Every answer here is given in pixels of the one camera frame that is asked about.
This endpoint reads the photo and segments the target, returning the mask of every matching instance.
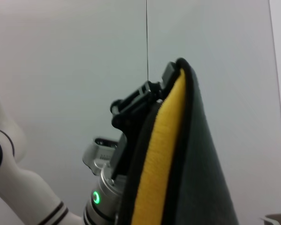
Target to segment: yellow fabric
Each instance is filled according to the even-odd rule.
[[[158,111],[134,205],[132,225],[160,225],[170,166],[185,107],[185,73]]]

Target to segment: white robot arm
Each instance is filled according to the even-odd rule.
[[[0,104],[0,198],[26,225],[82,225],[48,184],[16,164],[24,156],[25,136]]]

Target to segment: black clamp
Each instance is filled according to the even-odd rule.
[[[168,63],[162,82],[145,82],[140,88],[123,100],[111,104],[112,125],[123,132],[111,158],[112,179],[127,175],[141,127],[153,104],[170,93],[180,72],[174,62]]]

